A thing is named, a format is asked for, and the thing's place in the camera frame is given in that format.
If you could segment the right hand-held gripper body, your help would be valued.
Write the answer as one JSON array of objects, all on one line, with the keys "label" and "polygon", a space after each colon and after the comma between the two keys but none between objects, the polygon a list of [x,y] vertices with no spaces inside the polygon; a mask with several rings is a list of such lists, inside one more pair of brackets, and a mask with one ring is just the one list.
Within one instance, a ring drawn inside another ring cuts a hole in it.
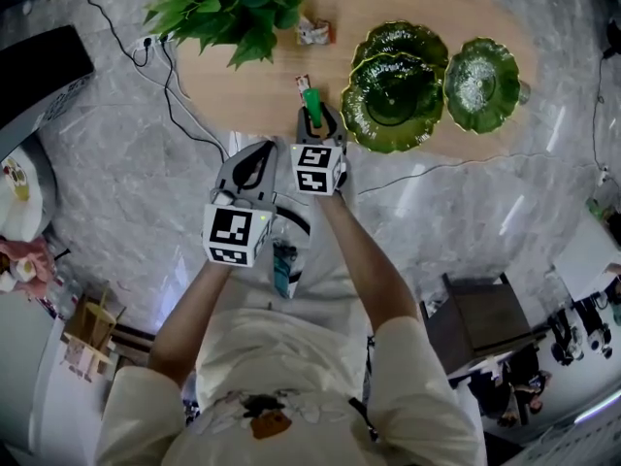
[{"label": "right hand-held gripper body", "polygon": [[291,146],[294,181],[299,192],[330,196],[347,180],[346,137],[327,139],[299,136]]}]

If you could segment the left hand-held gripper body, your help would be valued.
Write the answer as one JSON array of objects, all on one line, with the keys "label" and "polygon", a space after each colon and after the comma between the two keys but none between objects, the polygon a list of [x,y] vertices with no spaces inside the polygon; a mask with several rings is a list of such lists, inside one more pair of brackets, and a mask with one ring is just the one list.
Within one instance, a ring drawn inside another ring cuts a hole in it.
[{"label": "left hand-held gripper body", "polygon": [[259,191],[234,193],[214,189],[204,209],[202,240],[209,261],[230,266],[253,266],[268,243],[276,206]]}]

